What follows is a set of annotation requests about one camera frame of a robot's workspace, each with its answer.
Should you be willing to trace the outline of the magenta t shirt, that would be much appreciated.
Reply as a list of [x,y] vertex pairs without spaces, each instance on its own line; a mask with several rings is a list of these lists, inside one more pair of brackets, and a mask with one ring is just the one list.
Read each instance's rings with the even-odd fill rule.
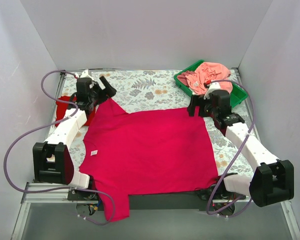
[[218,176],[205,121],[184,107],[127,113],[108,99],[83,142],[79,170],[93,177],[113,222],[129,217],[131,195],[206,189]]

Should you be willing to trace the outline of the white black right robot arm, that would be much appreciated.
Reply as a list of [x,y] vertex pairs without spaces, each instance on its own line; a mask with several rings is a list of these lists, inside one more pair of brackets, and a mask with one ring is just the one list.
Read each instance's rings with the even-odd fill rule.
[[215,127],[237,147],[253,170],[252,177],[224,171],[211,188],[211,200],[215,194],[227,199],[235,193],[265,207],[294,198],[293,164],[288,159],[280,160],[250,134],[244,119],[232,111],[227,91],[217,89],[207,96],[193,95],[187,107],[189,116],[193,117],[196,109],[200,117],[213,119]]

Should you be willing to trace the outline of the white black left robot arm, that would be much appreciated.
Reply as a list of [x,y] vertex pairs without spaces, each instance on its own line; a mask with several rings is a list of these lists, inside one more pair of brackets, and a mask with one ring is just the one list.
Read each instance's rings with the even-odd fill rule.
[[76,92],[69,100],[61,101],[65,106],[63,118],[44,142],[38,142],[32,148],[37,181],[79,188],[79,194],[85,200],[96,196],[91,177],[75,169],[69,149],[80,128],[96,112],[97,106],[115,96],[116,92],[104,76],[99,78],[99,82],[88,73],[77,78]]

